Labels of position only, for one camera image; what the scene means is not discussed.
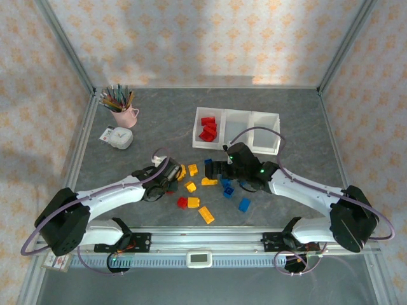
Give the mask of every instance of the label sticker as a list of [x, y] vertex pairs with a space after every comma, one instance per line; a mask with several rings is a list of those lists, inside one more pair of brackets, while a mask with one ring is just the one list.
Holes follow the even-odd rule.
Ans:
[[71, 265], [73, 255], [65, 254], [63, 256], [56, 256], [51, 250], [45, 256], [44, 262], [41, 265], [44, 268], [51, 270], [67, 272]]
[[106, 130], [104, 131], [104, 133], [100, 136], [99, 140], [108, 143], [108, 142], [109, 142], [109, 136], [110, 136], [110, 134], [113, 132], [113, 130], [114, 130], [115, 128], [116, 128], [116, 127], [113, 127], [113, 126], [110, 126], [110, 125], [109, 125], [109, 126], [106, 128]]

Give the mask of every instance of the wall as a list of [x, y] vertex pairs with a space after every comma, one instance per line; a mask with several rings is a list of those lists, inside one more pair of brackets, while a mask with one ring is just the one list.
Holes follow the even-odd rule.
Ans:
[[362, 0], [50, 0], [93, 84], [313, 86]]
[[[396, 228], [382, 243], [407, 300], [407, 6], [379, 1], [324, 95], [349, 180]], [[385, 225], [381, 234], [388, 234]]]
[[0, 300], [15, 304], [20, 247], [61, 188], [89, 94], [32, 0], [0, 6]]

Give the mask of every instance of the white alarm clock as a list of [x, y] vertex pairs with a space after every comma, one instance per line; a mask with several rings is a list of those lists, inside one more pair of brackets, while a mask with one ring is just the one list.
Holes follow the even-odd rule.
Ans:
[[118, 149], [126, 149], [132, 141], [132, 131], [123, 127], [116, 127], [109, 136], [109, 144]]

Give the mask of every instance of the cable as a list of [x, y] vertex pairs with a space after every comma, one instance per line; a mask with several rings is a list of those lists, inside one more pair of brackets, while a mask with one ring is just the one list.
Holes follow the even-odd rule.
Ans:
[[274, 130], [272, 130], [272, 129], [270, 129], [270, 128], [261, 127], [261, 126], [255, 126], [255, 127], [250, 127], [250, 128], [248, 128], [248, 129], [246, 129], [246, 130], [240, 132], [240, 133], [230, 142], [230, 144], [232, 145], [241, 135], [243, 135], [243, 134], [246, 133], [246, 132], [249, 132], [250, 130], [254, 130], [254, 129], [266, 130], [266, 131], [272, 132], [272, 133], [274, 133], [275, 135], [277, 135], [278, 137], [280, 137], [282, 143], [281, 143], [280, 149], [279, 149], [279, 151], [278, 151], [278, 153], [277, 153], [277, 163], [278, 163], [278, 165], [279, 165], [279, 167], [280, 167], [280, 170], [283, 172], [283, 174], [284, 174], [287, 178], [289, 178], [291, 181], [294, 181], [294, 182], [297, 182], [298, 184], [301, 184], [302, 186], [306, 186], [306, 187], [309, 187], [310, 189], [314, 189], [314, 190], [319, 191], [319, 192], [322, 192], [322, 193], [324, 193], [324, 194], [327, 194], [327, 195], [330, 195], [330, 196], [334, 196], [334, 197], [337, 197], [337, 198], [339, 198], [339, 199], [346, 200], [346, 201], [351, 202], [351, 203], [353, 203], [353, 204], [355, 204], [355, 205], [359, 205], [360, 207], [362, 207], [362, 208], [364, 208], [364, 209], [366, 209], [366, 210], [368, 210], [368, 211], [370, 211], [370, 212], [376, 214], [376, 215], [379, 216], [380, 218], [382, 218], [382, 219], [386, 222], [386, 224], [388, 225], [388, 227], [389, 227], [389, 229], [390, 229], [390, 235], [384, 236], [384, 237], [371, 237], [371, 238], [369, 238], [370, 240], [391, 240], [391, 239], [394, 238], [394, 236], [396, 235], [396, 232], [394, 231], [394, 226], [392, 225], [392, 223], [390, 222], [390, 220], [389, 220], [386, 216], [384, 216], [382, 213], [380, 213], [380, 212], [379, 212], [378, 210], [376, 210], [375, 208], [372, 208], [371, 206], [369, 206], [369, 205], [367, 205], [367, 204], [365, 204], [365, 203], [363, 203], [363, 202], [354, 200], [354, 199], [349, 198], [349, 197], [346, 197], [346, 196], [342, 196], [342, 195], [340, 195], [340, 194], [336, 194], [336, 193], [329, 192], [329, 191], [327, 191], [327, 190], [325, 190], [325, 189], [321, 189], [320, 187], [313, 186], [313, 185], [311, 185], [311, 184], [308, 184], [308, 183], [306, 183], [306, 182], [303, 182], [303, 181], [301, 181], [301, 180], [298, 180], [297, 178], [293, 178], [293, 177], [284, 169], [284, 167], [282, 166], [281, 160], [280, 160], [281, 152], [282, 152], [283, 149], [285, 148], [286, 142], [287, 142], [285, 136], [279, 134], [278, 132], [275, 132]]
[[[325, 243], [324, 248], [322, 248], [322, 254], [324, 254], [327, 245], [328, 245], [328, 243]], [[299, 256], [297, 253], [294, 253], [292, 251], [280, 251], [280, 252], [277, 252], [274, 255], [274, 258], [273, 258], [274, 266], [275, 266], [276, 270], [279, 273], [281, 273], [282, 275], [289, 275], [289, 276], [294, 276], [294, 275], [300, 275], [301, 276], [301, 275], [305, 275], [305, 274], [313, 271], [319, 265], [319, 263], [321, 262], [321, 259], [322, 259], [321, 257], [319, 257], [318, 261], [315, 263], [315, 265], [313, 265], [312, 268], [310, 268], [310, 269], [308, 269], [308, 270], [306, 270], [304, 272], [298, 272], [298, 273], [291, 272], [291, 273], [288, 273], [288, 272], [284, 272], [284, 271], [280, 270], [277, 267], [277, 256], [279, 256], [280, 254], [293, 254], [296, 258], [298, 258], [305, 265], [305, 269], [308, 267], [308, 264], [304, 261], [304, 259], [301, 256]]]
[[[130, 187], [130, 186], [139, 186], [139, 185], [141, 185], [141, 184], [143, 184], [143, 183], [146, 183], [146, 182], [149, 182], [149, 181], [155, 179], [159, 174], [161, 174], [161, 173], [164, 171], [164, 169], [167, 167], [167, 165], [168, 165], [168, 163], [169, 163], [169, 161], [170, 161], [170, 153], [169, 153], [170, 151], [169, 151], [167, 148], [165, 148], [165, 147], [161, 147], [161, 148], [157, 149], [157, 150], [153, 153], [152, 158], [156, 155], [156, 153], [157, 153], [158, 151], [160, 151], [160, 150], [162, 150], [162, 149], [167, 153], [167, 157], [165, 158], [164, 165], [163, 165], [163, 166], [161, 167], [161, 169], [159, 169], [154, 175], [152, 175], [151, 177], [148, 177], [147, 179], [144, 179], [144, 180], [138, 181], [138, 182], [134, 182], [134, 183], [126, 183], [126, 184], [119, 184], [119, 185], [115, 185], [115, 186], [105, 187], [104, 189], [100, 189], [99, 191], [94, 192], [92, 195], [89, 196], [89, 199], [92, 198], [92, 197], [94, 197], [94, 196], [97, 196], [97, 195], [100, 195], [100, 194], [104, 194], [104, 193], [106, 193], [106, 192], [108, 192], [108, 191], [112, 191], [112, 190], [115, 190], [115, 189], [126, 188], [126, 187]], [[27, 240], [25, 241], [25, 243], [22, 245], [21, 251], [20, 251], [21, 255], [23, 255], [23, 256], [34, 255], [34, 254], [38, 254], [38, 253], [40, 253], [40, 252], [42, 252], [42, 251], [48, 249], [49, 246], [45, 246], [45, 247], [43, 247], [43, 248], [40, 248], [40, 249], [37, 249], [37, 250], [33, 250], [33, 251], [30, 251], [30, 252], [27, 252], [27, 247], [28, 247], [28, 245], [33, 241], [34, 237], [40, 232], [40, 230], [41, 230], [47, 223], [49, 223], [49, 221], [50, 221], [51, 219], [53, 219], [53, 218], [54, 218], [56, 215], [58, 215], [60, 212], [63, 212], [63, 211], [66, 210], [67, 208], [70, 208], [71, 206], [73, 206], [73, 205], [75, 205], [75, 204], [77, 204], [77, 203], [80, 203], [80, 202], [83, 201], [83, 200], [84, 200], [84, 198], [81, 198], [81, 199], [74, 200], [74, 201], [72, 201], [72, 202], [70, 202], [70, 203], [67, 203], [66, 205], [63, 205], [63, 206], [61, 206], [60, 208], [58, 208], [57, 210], [55, 210], [54, 212], [52, 212], [52, 213], [51, 213], [49, 216], [47, 216], [43, 221], [41, 221], [41, 223], [38, 225], [38, 227], [36, 227], [35, 230], [33, 230], [33, 232], [31, 233], [31, 235], [27, 238]]]

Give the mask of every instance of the small digital display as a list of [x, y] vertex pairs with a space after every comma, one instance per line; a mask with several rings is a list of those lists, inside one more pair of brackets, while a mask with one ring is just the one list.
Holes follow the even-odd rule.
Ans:
[[207, 262], [208, 255], [207, 254], [193, 254], [191, 255], [191, 262]]

